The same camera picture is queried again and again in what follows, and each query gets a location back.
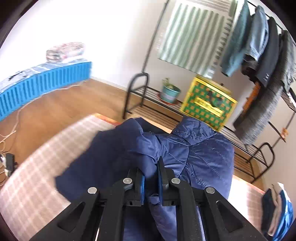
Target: green and yellow box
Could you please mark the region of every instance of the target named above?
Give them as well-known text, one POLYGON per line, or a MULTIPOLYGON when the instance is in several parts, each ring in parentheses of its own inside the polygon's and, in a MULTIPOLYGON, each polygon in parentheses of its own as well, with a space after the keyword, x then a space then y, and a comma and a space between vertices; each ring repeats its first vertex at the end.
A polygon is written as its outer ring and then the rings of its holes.
POLYGON ((192 81, 180 110, 219 131, 237 104, 237 101, 229 95, 228 89, 197 75, 192 81))

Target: denim jacket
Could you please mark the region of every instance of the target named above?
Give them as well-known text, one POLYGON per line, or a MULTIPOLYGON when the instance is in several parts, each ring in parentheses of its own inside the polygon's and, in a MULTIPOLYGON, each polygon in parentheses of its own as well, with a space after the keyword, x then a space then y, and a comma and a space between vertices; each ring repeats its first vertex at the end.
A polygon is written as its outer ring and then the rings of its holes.
POLYGON ((249 36, 250 26, 251 15, 248 1, 245 0, 220 64, 222 67, 222 73, 227 77, 230 77, 233 72, 240 67, 243 61, 246 52, 245 46, 249 36))
POLYGON ((268 41, 268 23, 263 7, 257 6, 246 44, 246 56, 258 61, 268 41))

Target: teal flower pot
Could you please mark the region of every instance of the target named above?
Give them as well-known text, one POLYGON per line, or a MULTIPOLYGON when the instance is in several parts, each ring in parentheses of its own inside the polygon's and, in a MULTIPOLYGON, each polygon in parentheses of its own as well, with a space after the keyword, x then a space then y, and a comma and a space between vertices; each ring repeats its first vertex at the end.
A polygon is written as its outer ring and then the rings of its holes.
POLYGON ((178 98, 181 90, 174 86, 174 89, 169 89, 166 86, 163 86, 163 91, 160 93, 160 98, 168 103, 175 103, 176 99, 178 98))

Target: metal bolt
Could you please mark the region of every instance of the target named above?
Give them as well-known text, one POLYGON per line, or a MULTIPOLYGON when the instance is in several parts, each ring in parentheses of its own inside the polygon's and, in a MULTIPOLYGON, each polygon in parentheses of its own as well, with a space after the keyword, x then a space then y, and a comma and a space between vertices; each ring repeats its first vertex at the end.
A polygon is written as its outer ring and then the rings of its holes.
POLYGON ((213 194, 215 192, 215 189, 212 188, 212 187, 207 187, 206 192, 209 193, 209 194, 213 194))
POLYGON ((95 194, 95 193, 97 192, 97 189, 96 189, 95 187, 91 187, 91 188, 89 188, 89 189, 87 190, 87 192, 88 192, 89 194, 95 194))
POLYGON ((180 179, 179 178, 173 178, 172 179, 172 183, 173 184, 179 184, 181 181, 180 181, 180 179))
POLYGON ((123 180, 123 183, 125 183, 125 184, 131 184, 132 181, 133 181, 133 180, 132 180, 131 178, 127 177, 127 178, 125 178, 125 179, 123 180))

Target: checkered bedspread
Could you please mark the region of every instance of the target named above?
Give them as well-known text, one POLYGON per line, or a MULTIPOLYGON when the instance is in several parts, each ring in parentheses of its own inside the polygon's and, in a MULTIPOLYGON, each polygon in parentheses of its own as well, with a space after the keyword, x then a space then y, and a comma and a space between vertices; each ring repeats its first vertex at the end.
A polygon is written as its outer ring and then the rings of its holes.
MULTIPOLYGON (((119 123, 94 114, 69 126, 25 160, 0 191, 0 213, 19 241, 28 241, 70 203, 55 189, 54 177, 90 144, 97 131, 119 123)), ((264 192, 234 177, 229 202, 257 229, 264 192)))

